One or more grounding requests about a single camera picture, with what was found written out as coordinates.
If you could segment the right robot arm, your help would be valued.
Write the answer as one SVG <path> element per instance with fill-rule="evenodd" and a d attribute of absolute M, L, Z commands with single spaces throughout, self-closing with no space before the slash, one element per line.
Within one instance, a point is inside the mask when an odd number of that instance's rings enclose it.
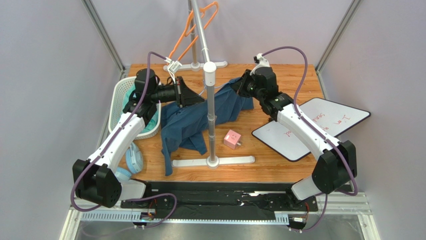
<path fill-rule="evenodd" d="M 245 70 L 232 88 L 241 97 L 258 100 L 262 111 L 290 130 L 316 158 L 312 174 L 286 190 L 292 200 L 328 195 L 349 182 L 353 184 L 350 195 L 358 193 L 355 145 L 349 140 L 339 141 L 306 117 L 295 98 L 279 91 L 277 76 L 271 67 Z"/>

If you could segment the orange plastic hanger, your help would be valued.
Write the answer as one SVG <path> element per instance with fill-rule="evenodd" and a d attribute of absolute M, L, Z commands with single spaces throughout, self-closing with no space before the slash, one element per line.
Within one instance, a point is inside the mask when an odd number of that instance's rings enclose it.
<path fill-rule="evenodd" d="M 214 8 L 214 12 L 212 13 L 212 15 L 210 16 L 209 20 L 203 25 L 203 29 L 205 30 L 213 21 L 213 19 L 216 17 L 216 15 L 219 12 L 220 9 L 220 5 L 217 1 L 213 1 L 210 4 L 208 4 L 205 7 L 201 7 L 199 8 L 200 11 L 200 17 L 201 19 L 203 19 L 206 15 L 206 12 L 208 12 L 211 8 Z M 195 23 L 195 14 L 194 14 L 194 10 L 190 10 L 187 20 L 186 20 L 186 25 L 184 28 L 184 31 L 182 32 L 182 34 L 180 35 L 179 39 L 177 40 L 176 44 L 174 45 L 173 49 L 171 50 L 171 52 L 168 55 L 169 59 L 173 58 L 174 53 L 178 50 L 181 42 L 183 41 L 184 38 L 189 37 L 191 34 L 195 33 L 197 24 Z M 195 46 L 196 41 L 198 40 L 198 36 L 196 35 L 193 40 L 191 40 L 190 44 L 186 47 L 186 49 L 182 52 L 182 54 L 177 58 L 178 61 L 180 61 L 189 50 L 192 49 L 192 47 Z"/>

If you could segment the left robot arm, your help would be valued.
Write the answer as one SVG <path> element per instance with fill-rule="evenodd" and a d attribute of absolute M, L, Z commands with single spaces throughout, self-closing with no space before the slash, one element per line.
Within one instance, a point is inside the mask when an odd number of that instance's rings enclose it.
<path fill-rule="evenodd" d="M 180 76 L 174 84 L 164 85 L 154 70 L 145 68 L 131 80 L 134 96 L 129 97 L 117 125 L 94 153 L 86 160 L 76 160 L 72 166 L 74 185 L 70 200 L 79 211 L 83 208 L 77 206 L 75 198 L 94 203 L 97 208 L 111 208 L 118 201 L 141 201 L 146 184 L 134 179 L 120 181 L 115 175 L 122 156 L 162 103 L 188 107 L 205 101 Z"/>

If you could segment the dark blue t shirt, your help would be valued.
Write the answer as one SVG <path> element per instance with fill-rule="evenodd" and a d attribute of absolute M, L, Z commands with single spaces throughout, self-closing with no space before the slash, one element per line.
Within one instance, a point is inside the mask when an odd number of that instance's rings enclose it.
<path fill-rule="evenodd" d="M 231 79 L 214 94 L 216 125 L 234 122 L 241 111 L 254 109 L 253 98 L 239 96 L 231 88 L 236 81 Z M 209 128 L 206 101 L 187 107 L 178 107 L 175 103 L 163 106 L 160 125 L 166 176 L 173 173 L 171 155 L 178 148 L 198 151 L 201 155 L 207 152 L 203 137 L 203 131 Z"/>

